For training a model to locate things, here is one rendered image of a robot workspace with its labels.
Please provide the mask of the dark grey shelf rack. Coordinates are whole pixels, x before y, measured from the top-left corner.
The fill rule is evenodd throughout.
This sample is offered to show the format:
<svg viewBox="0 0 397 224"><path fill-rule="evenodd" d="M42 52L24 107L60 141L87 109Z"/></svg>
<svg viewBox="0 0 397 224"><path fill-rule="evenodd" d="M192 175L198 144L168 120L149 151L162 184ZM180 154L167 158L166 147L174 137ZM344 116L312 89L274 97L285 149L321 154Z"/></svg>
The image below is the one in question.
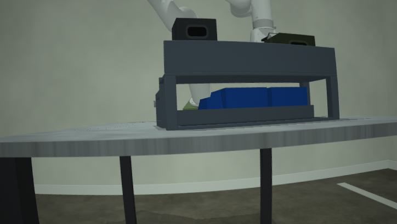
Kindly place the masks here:
<svg viewBox="0 0 397 224"><path fill-rule="evenodd" d="M334 48L296 44L165 40L164 71L155 94L156 122L167 131L339 120ZM326 79L328 117L314 118L309 82ZM308 105L177 110L176 84L299 83ZM165 98L164 98L165 94ZM165 124L166 120L166 124Z"/></svg>

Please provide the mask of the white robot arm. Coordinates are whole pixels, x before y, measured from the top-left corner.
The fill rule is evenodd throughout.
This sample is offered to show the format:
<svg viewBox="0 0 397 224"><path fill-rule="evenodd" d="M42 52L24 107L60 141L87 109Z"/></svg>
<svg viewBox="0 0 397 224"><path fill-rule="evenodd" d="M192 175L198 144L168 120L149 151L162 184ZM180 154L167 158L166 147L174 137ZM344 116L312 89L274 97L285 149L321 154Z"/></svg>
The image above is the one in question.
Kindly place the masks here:
<svg viewBox="0 0 397 224"><path fill-rule="evenodd" d="M257 27L272 27L273 23L271 0L226 0L230 3L230 11L237 18L252 16L253 29ZM195 12L188 7L178 8L173 0L148 0L152 5L166 28L172 32L176 18L198 18ZM261 39L265 41L277 33L268 33L268 36ZM190 104L198 107L200 99L211 96L212 86L210 83L189 84L191 96Z"/></svg>

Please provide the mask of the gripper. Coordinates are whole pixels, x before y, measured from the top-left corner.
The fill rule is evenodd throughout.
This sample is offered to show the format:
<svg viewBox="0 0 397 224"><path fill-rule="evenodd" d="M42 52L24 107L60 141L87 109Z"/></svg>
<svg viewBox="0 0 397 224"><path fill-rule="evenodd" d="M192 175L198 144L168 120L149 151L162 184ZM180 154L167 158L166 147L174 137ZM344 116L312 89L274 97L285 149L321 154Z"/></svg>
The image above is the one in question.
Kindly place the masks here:
<svg viewBox="0 0 397 224"><path fill-rule="evenodd" d="M272 27L257 27L251 31L250 42L262 42L262 38L268 36L268 33L276 33L276 31Z"/></svg>

